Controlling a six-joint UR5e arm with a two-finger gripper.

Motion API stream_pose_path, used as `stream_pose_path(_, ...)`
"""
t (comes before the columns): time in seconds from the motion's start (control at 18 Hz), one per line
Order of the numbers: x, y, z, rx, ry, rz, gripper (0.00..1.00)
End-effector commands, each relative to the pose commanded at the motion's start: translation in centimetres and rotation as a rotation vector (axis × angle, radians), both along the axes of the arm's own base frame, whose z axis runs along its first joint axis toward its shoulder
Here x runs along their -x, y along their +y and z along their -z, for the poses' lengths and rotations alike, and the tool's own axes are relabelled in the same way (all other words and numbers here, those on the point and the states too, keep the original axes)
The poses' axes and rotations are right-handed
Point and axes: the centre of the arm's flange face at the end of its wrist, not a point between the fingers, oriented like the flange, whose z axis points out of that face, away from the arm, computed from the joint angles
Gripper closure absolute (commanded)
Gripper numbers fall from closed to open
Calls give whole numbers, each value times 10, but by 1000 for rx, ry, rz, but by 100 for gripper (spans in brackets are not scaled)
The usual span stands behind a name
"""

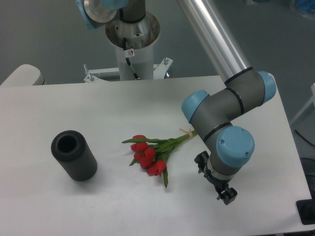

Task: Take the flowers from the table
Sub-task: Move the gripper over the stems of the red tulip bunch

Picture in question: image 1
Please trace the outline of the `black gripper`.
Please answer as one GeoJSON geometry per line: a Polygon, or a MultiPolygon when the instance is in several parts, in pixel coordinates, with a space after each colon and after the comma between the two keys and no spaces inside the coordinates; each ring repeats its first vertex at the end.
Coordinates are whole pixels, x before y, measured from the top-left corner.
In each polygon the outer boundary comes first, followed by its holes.
{"type": "Polygon", "coordinates": [[[217,172],[212,166],[207,151],[199,153],[194,162],[198,165],[198,172],[204,173],[204,177],[215,186],[218,193],[217,200],[222,200],[225,205],[233,202],[238,195],[234,188],[230,188],[228,183],[234,175],[223,175],[217,172]]]}

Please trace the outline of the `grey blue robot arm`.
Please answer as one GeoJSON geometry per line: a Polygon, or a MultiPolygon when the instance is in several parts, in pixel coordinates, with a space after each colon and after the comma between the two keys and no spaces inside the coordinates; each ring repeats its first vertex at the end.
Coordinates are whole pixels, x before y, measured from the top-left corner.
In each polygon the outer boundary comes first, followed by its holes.
{"type": "MultiPolygon", "coordinates": [[[[121,80],[149,80],[157,74],[152,46],[160,27],[145,1],[79,0],[76,4],[88,28],[105,26],[116,47],[121,80]]],[[[182,111],[208,148],[195,158],[199,172],[215,187],[218,198],[229,204],[237,192],[228,184],[254,151],[250,132],[231,122],[272,99],[276,83],[271,74],[253,70],[211,0],[181,0],[179,5],[225,84],[213,95],[204,90],[190,94],[182,111]]]]}

